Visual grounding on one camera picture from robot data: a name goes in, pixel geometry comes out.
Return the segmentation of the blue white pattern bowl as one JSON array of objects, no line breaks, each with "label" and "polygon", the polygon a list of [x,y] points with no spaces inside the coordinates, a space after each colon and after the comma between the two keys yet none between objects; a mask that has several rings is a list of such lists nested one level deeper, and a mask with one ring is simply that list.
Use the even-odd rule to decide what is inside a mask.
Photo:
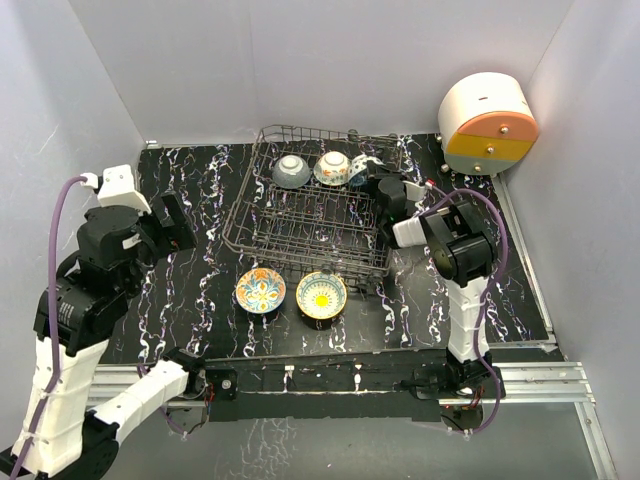
[{"label": "blue white pattern bowl", "polygon": [[368,182],[368,167],[370,165],[383,166],[384,162],[375,156],[361,154],[355,157],[348,169],[348,185],[361,187]]}]

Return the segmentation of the orange flower green leaf bowl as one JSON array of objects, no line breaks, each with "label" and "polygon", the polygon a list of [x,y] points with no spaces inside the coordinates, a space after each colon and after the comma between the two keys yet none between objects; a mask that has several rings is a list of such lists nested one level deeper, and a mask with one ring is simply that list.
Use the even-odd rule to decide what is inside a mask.
[{"label": "orange flower green leaf bowl", "polygon": [[350,160],[338,151],[322,155],[314,165],[313,175],[323,185],[342,186],[348,183]]}]

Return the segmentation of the grey wire dish rack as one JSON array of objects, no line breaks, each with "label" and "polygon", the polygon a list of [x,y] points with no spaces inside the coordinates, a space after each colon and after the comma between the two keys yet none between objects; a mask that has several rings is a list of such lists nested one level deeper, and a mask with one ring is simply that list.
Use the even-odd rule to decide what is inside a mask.
[{"label": "grey wire dish rack", "polygon": [[329,151],[350,159],[375,155],[394,169],[403,161],[395,134],[264,127],[252,146],[222,237],[230,250],[278,271],[289,283],[321,271],[340,276],[350,289],[373,291],[387,275],[390,257],[377,228],[374,196],[348,186],[325,186],[316,178],[287,190],[272,178],[276,162],[287,154],[313,166]]}]

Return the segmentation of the grey speckled bowl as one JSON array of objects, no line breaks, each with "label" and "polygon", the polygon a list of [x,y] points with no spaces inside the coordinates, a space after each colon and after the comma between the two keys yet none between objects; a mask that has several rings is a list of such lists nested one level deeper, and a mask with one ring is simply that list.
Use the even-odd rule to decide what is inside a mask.
[{"label": "grey speckled bowl", "polygon": [[307,162],[297,155],[281,157],[272,170],[274,183],[284,189],[298,189],[306,185],[311,177]]}]

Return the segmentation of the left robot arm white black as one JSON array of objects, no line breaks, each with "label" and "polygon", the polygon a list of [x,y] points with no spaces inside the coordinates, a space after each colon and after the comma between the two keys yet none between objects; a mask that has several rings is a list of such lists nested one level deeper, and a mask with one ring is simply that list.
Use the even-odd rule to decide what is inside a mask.
[{"label": "left robot arm white black", "polygon": [[87,405],[98,363],[148,271],[197,243],[177,194],[165,193],[145,213],[92,208],[77,240],[77,251],[53,264],[38,304],[27,416],[1,453],[1,471],[12,479],[100,479],[142,422],[169,400],[197,398],[206,387],[202,359],[174,348],[111,400]]}]

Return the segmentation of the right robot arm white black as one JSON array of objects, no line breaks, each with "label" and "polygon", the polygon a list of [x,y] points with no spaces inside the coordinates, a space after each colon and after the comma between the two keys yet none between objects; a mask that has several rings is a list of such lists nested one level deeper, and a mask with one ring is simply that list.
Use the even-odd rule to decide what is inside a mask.
[{"label": "right robot arm white black", "polygon": [[377,227],[393,249],[426,246],[449,297],[450,334],[442,370],[418,370],[402,386],[420,396],[450,391],[466,397],[489,377],[491,355],[482,312],[484,291],[498,260],[496,242],[467,201],[445,199],[424,213],[409,212],[433,187],[409,182],[398,172],[365,176],[363,189],[375,198]]}]

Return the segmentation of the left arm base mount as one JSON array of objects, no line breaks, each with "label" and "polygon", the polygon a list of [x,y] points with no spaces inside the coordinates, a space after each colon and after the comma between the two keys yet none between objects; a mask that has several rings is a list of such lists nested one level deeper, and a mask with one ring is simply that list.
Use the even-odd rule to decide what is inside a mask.
[{"label": "left arm base mount", "polygon": [[238,375],[231,368],[206,369],[204,399],[207,403],[215,401],[234,401],[237,397]]}]

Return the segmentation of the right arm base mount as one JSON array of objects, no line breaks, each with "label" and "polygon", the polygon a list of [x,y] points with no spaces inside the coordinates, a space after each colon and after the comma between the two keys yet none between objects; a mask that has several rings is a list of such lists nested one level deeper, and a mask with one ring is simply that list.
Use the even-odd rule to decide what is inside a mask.
[{"label": "right arm base mount", "polygon": [[419,400],[472,397],[477,390],[482,391],[482,399],[506,397],[505,387],[497,387],[493,377],[486,371],[460,379],[443,365],[416,368],[407,379],[396,382],[394,389],[407,391]]}]

